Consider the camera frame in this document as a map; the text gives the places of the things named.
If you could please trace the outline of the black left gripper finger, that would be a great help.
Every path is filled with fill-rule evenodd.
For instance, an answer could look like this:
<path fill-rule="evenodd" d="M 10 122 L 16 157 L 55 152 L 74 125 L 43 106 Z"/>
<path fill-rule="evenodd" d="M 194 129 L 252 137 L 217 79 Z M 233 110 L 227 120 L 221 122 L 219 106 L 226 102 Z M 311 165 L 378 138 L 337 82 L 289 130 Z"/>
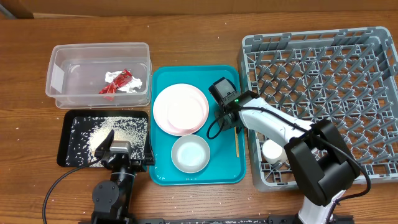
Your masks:
<path fill-rule="evenodd" d="M 154 152 L 150 143 L 150 132 L 147 132 L 146 141 L 144 144 L 144 163 L 145 165 L 154 165 Z"/>
<path fill-rule="evenodd" d="M 105 140 L 95 149 L 94 156 L 96 158 L 102 158 L 105 152 L 109 151 L 109 148 L 113 143 L 113 140 L 114 140 L 114 130 L 112 129 L 105 138 Z"/>

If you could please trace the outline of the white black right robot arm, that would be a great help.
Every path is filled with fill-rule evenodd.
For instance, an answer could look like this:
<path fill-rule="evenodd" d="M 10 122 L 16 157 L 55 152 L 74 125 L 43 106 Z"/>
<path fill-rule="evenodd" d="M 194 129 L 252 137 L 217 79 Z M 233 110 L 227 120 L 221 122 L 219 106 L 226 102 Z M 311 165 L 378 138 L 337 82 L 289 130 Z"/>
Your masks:
<path fill-rule="evenodd" d="M 257 131 L 287 155 L 295 181 L 305 198 L 294 223 L 332 223 L 333 211 L 363 168 L 337 127 L 329 120 L 316 123 L 295 118 L 268 104 L 253 91 L 240 93 L 227 78 L 209 87 L 220 113 L 220 131 L 234 127 Z"/>

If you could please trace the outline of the red foil snack wrapper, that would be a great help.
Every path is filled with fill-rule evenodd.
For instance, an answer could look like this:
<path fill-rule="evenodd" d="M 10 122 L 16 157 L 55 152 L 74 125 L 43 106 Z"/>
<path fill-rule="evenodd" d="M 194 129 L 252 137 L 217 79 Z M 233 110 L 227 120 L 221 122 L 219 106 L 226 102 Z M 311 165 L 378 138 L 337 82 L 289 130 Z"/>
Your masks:
<path fill-rule="evenodd" d="M 110 81 L 110 83 L 105 86 L 99 94 L 114 94 L 118 89 L 127 85 L 132 81 L 133 76 L 128 70 L 117 71 L 117 72 L 107 72 L 105 75 L 105 80 Z"/>

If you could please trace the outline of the grey bowl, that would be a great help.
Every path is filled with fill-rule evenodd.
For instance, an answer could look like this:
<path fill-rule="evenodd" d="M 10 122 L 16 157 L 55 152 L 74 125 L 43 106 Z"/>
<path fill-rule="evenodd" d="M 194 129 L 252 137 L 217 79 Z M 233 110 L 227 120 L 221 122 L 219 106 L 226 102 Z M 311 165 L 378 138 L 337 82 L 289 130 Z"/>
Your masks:
<path fill-rule="evenodd" d="M 200 136 L 182 136 L 172 146 L 171 159 L 179 171 L 194 174 L 203 170 L 209 163 L 210 147 Z"/>

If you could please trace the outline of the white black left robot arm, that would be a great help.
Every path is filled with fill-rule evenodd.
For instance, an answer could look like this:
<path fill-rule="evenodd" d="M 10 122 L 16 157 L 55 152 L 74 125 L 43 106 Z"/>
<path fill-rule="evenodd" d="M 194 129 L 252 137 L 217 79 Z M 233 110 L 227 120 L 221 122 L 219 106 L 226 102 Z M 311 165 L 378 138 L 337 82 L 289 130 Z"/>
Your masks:
<path fill-rule="evenodd" d="M 144 141 L 144 157 L 133 159 L 129 141 L 114 140 L 110 131 L 105 140 L 96 148 L 95 157 L 101 165 L 111 171 L 109 180 L 98 183 L 92 193 L 94 211 L 92 223 L 138 223 L 129 211 L 136 174 L 145 172 L 155 164 L 150 137 Z"/>

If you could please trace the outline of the white cup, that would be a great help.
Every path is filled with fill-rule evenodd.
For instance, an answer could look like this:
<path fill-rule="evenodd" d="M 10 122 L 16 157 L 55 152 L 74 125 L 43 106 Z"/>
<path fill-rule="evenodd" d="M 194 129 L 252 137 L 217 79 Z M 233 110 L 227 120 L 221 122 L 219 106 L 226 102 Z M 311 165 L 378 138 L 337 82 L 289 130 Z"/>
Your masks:
<path fill-rule="evenodd" d="M 265 160 L 270 164 L 284 163 L 287 160 L 285 149 L 271 139 L 263 143 L 261 151 Z"/>

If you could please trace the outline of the white tissue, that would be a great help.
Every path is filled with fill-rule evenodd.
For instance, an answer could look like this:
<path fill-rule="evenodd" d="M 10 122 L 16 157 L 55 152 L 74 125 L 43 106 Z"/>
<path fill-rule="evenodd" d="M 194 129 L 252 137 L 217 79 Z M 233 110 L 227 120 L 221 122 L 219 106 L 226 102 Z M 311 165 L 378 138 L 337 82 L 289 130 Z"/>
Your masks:
<path fill-rule="evenodd" d="M 116 72 L 106 72 L 105 74 L 105 82 L 111 83 L 118 75 L 120 75 L 122 71 Z M 142 88 L 142 82 L 139 78 L 132 77 L 132 80 L 125 84 L 124 86 L 118 88 L 118 91 L 126 92 L 126 93 L 135 93 L 138 92 Z"/>

